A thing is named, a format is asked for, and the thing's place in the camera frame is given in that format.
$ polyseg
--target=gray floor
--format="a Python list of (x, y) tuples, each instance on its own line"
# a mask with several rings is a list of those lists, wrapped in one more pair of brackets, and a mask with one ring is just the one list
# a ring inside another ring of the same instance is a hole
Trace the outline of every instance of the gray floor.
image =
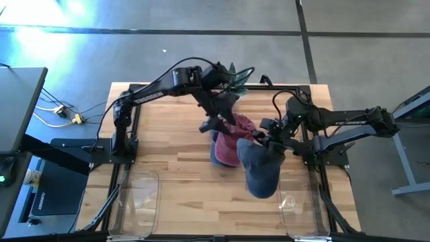
[[(81, 28), (177, 30), (300, 29), (294, 0), (41, 0), (8, 6), (0, 23)], [(334, 32), (429, 32), (426, 0), (302, 0), (308, 30)], [(310, 38), (318, 83), (328, 84), (335, 110), (380, 105), (393, 110), (430, 84), (430, 38)], [(0, 63), (49, 68), (45, 88), (78, 110), (108, 96), (112, 81), (151, 81), (174, 62), (202, 56), (237, 69), (255, 66), (250, 82), (268, 74), (276, 83), (309, 83), (301, 37), (294, 36), (145, 36), (45, 34), (22, 28), (0, 32)], [(88, 115), (99, 114), (101, 109)], [(50, 114), (41, 115), (59, 123)], [(28, 132), (42, 140), (94, 137), (96, 126), (53, 129), (32, 120)], [(430, 182), (429, 136), (404, 129), (406, 151), (417, 181)], [(421, 145), (426, 153), (417, 157)], [(357, 211), (364, 232), (409, 239), (430, 238), (430, 192), (394, 198), (391, 189), (407, 185), (390, 139), (367, 138), (348, 151)], [(70, 216), (50, 218), (43, 226), (8, 230), (60, 233)]]

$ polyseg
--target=wooden tabletop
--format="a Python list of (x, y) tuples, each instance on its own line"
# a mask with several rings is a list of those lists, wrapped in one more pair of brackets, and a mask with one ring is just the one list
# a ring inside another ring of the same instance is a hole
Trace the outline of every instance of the wooden tabletop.
[[(112, 83), (108, 104), (130, 83)], [(332, 110), (327, 85), (311, 85), (315, 105)], [(250, 91), (235, 105), (256, 126), (262, 118), (275, 118), (271, 103), (275, 91)], [(278, 95), (276, 103), (285, 113), (289, 93)], [(198, 127), (205, 119), (191, 95), (163, 97), (141, 109), (139, 148), (132, 172), (154, 171), (160, 179), (157, 234), (304, 235), (314, 232), (314, 208), (309, 193), (309, 174), (300, 157), (286, 152), (281, 167), (280, 187), (268, 199), (254, 198), (247, 191), (242, 167), (214, 167), (209, 158), (210, 137)], [(101, 128), (101, 137), (114, 131), (112, 111)], [(301, 132), (296, 136), (301, 139)], [(97, 214), (108, 195), (113, 165), (99, 166), (89, 175), (77, 228), (83, 228)], [(349, 224), (360, 230), (349, 179), (339, 167), (327, 167), (333, 203)], [(325, 208), (323, 224), (328, 226)], [(137, 225), (138, 232), (148, 229)]]

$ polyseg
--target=baseball cap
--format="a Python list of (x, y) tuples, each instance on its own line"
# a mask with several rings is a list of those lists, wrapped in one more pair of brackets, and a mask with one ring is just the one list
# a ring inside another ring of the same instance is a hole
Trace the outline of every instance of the baseball cap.
[(220, 162), (215, 156), (215, 142), (218, 139), (219, 132), (217, 130), (210, 131), (210, 162), (221, 167), (233, 167)]
[(277, 189), (283, 153), (269, 153), (267, 148), (247, 139), (237, 141), (237, 156), (245, 168), (248, 191), (256, 198), (268, 198)]
[(254, 123), (242, 114), (233, 113), (236, 125), (229, 124), (224, 120), (225, 127), (230, 134), (219, 133), (215, 143), (215, 156), (217, 160), (229, 166), (237, 167), (241, 163), (237, 157), (237, 140), (245, 138), (254, 140)]

